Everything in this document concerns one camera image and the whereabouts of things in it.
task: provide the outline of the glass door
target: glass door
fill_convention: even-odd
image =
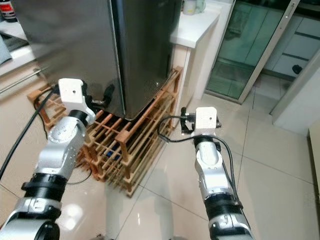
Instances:
[[[300,0],[237,0],[206,92],[242,103]]]

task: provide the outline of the white wall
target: white wall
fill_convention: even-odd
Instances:
[[[200,74],[193,95],[193,97],[196,99],[201,99],[205,92],[207,82],[209,80],[209,75],[216,56],[218,55],[219,47],[223,40],[225,28],[229,20],[229,13],[233,6],[231,2],[231,0],[206,0],[206,7],[220,12],[220,16],[214,28],[214,31],[212,32],[212,36],[210,42],[208,43],[206,53],[203,56],[203,64],[199,70]]]
[[[304,136],[320,120],[320,50],[271,114],[275,126]]]

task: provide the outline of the black cable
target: black cable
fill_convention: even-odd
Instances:
[[[45,90],[44,92],[40,93],[40,94],[35,98],[35,100],[34,100],[34,102],[33,102],[33,108],[34,108],[34,110],[37,110],[36,104],[37,104],[37,102],[39,101],[39,98],[40,98],[43,94],[49,92],[50,90],[52,90],[52,89],[49,88],[49,89]],[[44,131],[44,133],[45,133],[45,138],[48,139],[48,133],[47,133],[47,130],[46,130],[45,121],[44,121],[43,117],[41,116],[40,112],[38,113],[38,116],[40,117],[41,122],[42,122],[43,131]]]
[[[83,180],[81,180],[81,181],[77,181],[77,182],[67,182],[66,184],[69,184],[69,185],[81,184],[81,183],[83,183],[84,181],[86,181],[88,178],[90,178],[91,174],[92,174],[92,170],[90,169],[90,173],[89,173],[89,175],[88,175],[85,179],[83,179]]]
[[[52,94],[54,93],[54,91],[52,90],[48,96],[45,97],[45,99],[42,101],[42,103],[40,104],[40,106],[37,108],[37,110],[34,112],[34,114],[32,115],[32,117],[30,118],[29,122],[26,124],[26,126],[24,127],[23,131],[21,132],[20,136],[17,138],[17,140],[15,141],[14,145],[12,146],[10,152],[8,153],[8,155],[6,156],[4,163],[0,169],[0,180],[2,178],[2,176],[4,175],[4,172],[7,168],[7,165],[11,159],[11,157],[13,156],[14,152],[16,151],[19,143],[21,142],[22,138],[25,136],[26,132],[28,131],[29,127],[31,126],[31,124],[33,123],[33,121],[35,120],[36,116],[38,115],[38,113],[41,111],[41,109],[44,107],[44,105],[46,104],[46,102],[48,101],[48,99],[52,96]]]
[[[160,122],[159,122],[159,124],[157,126],[157,133],[158,133],[159,137],[162,140],[166,141],[167,143],[182,143],[182,142],[185,142],[185,141],[188,141],[188,140],[193,140],[193,139],[199,137],[199,135],[196,135],[196,136],[190,136],[190,137],[183,138],[183,139],[178,139],[178,140],[172,140],[172,139],[166,137],[165,135],[160,133],[160,125],[161,125],[161,123],[163,121],[168,120],[168,119],[186,119],[186,117],[185,116],[166,116],[166,117],[164,117],[164,118],[162,118],[160,120]],[[218,140],[219,142],[221,142],[225,146],[226,151],[227,151],[228,156],[229,156],[229,160],[230,160],[230,175],[231,175],[231,178],[230,178],[230,176],[229,176],[227,171],[225,171],[225,174],[227,175],[228,181],[230,180],[229,183],[230,183],[231,188],[233,190],[235,200],[240,203],[239,196],[238,196],[238,193],[237,193],[235,174],[234,174],[234,160],[233,160],[232,153],[231,153],[231,150],[230,150],[228,144],[224,140],[222,140],[220,137],[217,137],[215,135],[210,135],[209,134],[209,135],[205,135],[205,136],[213,138],[215,140]]]

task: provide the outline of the door frame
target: door frame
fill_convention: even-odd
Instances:
[[[255,66],[255,69],[253,70],[253,73],[251,74],[248,82],[246,83],[240,97],[238,99],[236,99],[235,102],[242,104],[246,97],[248,96],[248,94],[251,91],[251,88],[253,87],[254,83],[256,82],[259,74],[261,73],[262,69],[264,68],[265,64],[267,63],[270,55],[272,54],[273,50],[275,49],[277,43],[279,42],[282,34],[284,33],[284,31],[286,30],[288,23],[291,19],[291,17],[293,16],[298,4],[299,4],[300,0],[291,0],[288,7],[286,8],[286,10],[284,11],[282,18],[278,24],[278,26],[276,27],[268,45],[266,46],[258,64]]]

